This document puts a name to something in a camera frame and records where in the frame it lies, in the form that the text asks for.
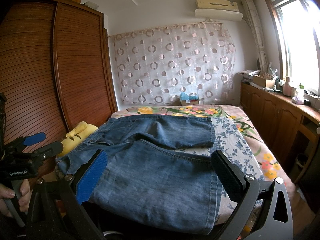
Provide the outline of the blue denim jeans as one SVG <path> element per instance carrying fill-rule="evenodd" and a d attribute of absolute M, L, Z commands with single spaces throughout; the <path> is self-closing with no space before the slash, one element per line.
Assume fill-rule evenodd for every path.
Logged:
<path fill-rule="evenodd" d="M 132 115 L 112 118 L 72 152 L 58 158 L 74 174 L 97 152 L 107 166 L 90 200 L 104 215 L 119 215 L 158 228 L 207 235 L 221 203 L 222 185 L 208 155 L 215 129 L 210 118 Z"/>

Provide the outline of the colourful floral bed blanket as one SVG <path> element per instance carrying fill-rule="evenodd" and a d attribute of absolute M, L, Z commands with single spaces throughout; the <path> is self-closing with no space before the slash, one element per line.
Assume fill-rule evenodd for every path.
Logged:
<path fill-rule="evenodd" d="M 282 178 L 292 209 L 297 207 L 301 197 L 296 186 L 241 108 L 229 105 L 130 107 L 113 113 L 112 117 L 148 114 L 212 118 L 217 146 L 225 151 L 231 162 L 244 172 L 253 173 L 256 178 L 267 181 Z"/>

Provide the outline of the yellow Pikachu plush toy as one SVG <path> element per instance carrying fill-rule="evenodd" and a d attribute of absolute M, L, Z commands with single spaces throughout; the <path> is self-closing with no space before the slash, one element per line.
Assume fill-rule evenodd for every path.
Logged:
<path fill-rule="evenodd" d="M 80 145 L 87 137 L 94 133 L 98 129 L 93 124 L 88 124 L 85 121 L 79 122 L 75 128 L 65 135 L 65 138 L 61 141 L 63 145 L 62 152 L 57 157 L 63 157 L 78 145 Z"/>

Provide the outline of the blue floral white sheet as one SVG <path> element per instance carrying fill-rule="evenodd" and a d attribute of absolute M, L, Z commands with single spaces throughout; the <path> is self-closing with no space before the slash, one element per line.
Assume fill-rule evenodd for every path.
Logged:
<path fill-rule="evenodd" d="M 215 142 L 212 148 L 183 147 L 174 151 L 210 157 L 211 151 L 221 150 L 227 159 L 237 165 L 244 174 L 252 174 L 257 180 L 264 180 L 258 161 L 236 125 L 225 117 L 210 119 L 215 131 Z M 215 225 L 224 223 L 230 217 L 235 207 L 236 202 L 231 201 L 225 189 L 222 188 L 220 208 Z"/>

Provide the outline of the brown wooden louvered wardrobe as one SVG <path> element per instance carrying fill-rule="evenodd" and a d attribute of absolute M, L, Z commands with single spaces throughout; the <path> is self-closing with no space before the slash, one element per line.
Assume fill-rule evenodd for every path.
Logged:
<path fill-rule="evenodd" d="M 103 14 L 80 0 L 1 0 L 1 92 L 5 144 L 102 125 L 117 110 Z"/>

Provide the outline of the brown wooden side cabinet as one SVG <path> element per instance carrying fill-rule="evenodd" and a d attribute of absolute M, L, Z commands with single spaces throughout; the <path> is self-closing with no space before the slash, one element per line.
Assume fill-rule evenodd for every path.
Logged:
<path fill-rule="evenodd" d="M 240 103 L 286 174 L 298 183 L 319 147 L 319 112 L 246 83 L 240 86 Z"/>

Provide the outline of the small cardboard box blue items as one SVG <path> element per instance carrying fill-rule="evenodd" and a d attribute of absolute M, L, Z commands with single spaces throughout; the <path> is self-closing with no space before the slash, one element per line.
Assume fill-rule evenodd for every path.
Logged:
<path fill-rule="evenodd" d="M 180 103 L 182 106 L 189 105 L 198 105 L 199 104 L 199 96 L 195 93 L 191 93 L 190 95 L 185 92 L 180 93 Z"/>

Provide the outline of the pink bottle on cabinet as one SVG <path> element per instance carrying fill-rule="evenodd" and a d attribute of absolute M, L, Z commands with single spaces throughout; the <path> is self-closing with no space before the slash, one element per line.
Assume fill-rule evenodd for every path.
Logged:
<path fill-rule="evenodd" d="M 291 96 L 290 77 L 287 76 L 285 83 L 283 84 L 283 94 L 285 96 Z"/>

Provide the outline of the cardboard box on cabinet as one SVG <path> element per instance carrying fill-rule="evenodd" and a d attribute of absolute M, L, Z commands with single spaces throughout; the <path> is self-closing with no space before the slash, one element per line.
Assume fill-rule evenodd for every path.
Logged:
<path fill-rule="evenodd" d="M 253 83 L 263 88 L 273 88 L 273 86 L 275 85 L 275 82 L 276 82 L 275 78 L 266 79 L 258 75 L 253 76 Z"/>

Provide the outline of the stack of papers on cabinet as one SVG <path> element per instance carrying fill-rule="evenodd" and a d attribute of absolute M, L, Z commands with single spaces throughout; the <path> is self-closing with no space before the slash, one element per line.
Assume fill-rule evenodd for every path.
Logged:
<path fill-rule="evenodd" d="M 241 72 L 238 72 L 238 74 L 242 77 L 242 82 L 244 83 L 250 83 L 253 81 L 253 76 L 259 75 L 260 70 L 243 70 Z"/>

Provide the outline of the pink circle patterned curtain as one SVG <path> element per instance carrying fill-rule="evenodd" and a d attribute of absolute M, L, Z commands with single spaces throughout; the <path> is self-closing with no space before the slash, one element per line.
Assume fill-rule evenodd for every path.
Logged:
<path fill-rule="evenodd" d="M 230 99 L 236 49 L 221 22 L 131 31 L 109 41 L 125 105 L 173 105 L 182 95 L 205 104 Z"/>

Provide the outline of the rolled patterned side curtain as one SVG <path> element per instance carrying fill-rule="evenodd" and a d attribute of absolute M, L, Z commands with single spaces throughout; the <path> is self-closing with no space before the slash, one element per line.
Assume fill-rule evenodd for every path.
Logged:
<path fill-rule="evenodd" d="M 255 40 L 258 59 L 260 63 L 260 70 L 262 70 L 263 72 L 268 72 L 268 60 L 265 54 L 263 30 L 257 9 L 253 0 L 241 0 L 241 2 L 247 15 L 249 26 Z"/>

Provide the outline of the window with bright light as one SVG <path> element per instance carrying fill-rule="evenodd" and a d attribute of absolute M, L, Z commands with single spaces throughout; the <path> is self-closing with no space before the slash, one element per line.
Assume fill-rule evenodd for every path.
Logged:
<path fill-rule="evenodd" d="M 319 96 L 319 7 L 313 0 L 266 0 L 280 43 L 281 77 Z"/>

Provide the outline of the white wall air conditioner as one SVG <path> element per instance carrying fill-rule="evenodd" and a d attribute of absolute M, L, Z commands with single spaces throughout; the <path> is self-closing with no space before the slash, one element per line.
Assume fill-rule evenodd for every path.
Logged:
<path fill-rule="evenodd" d="M 195 17 L 240 22 L 243 14 L 235 1 L 196 0 Z"/>

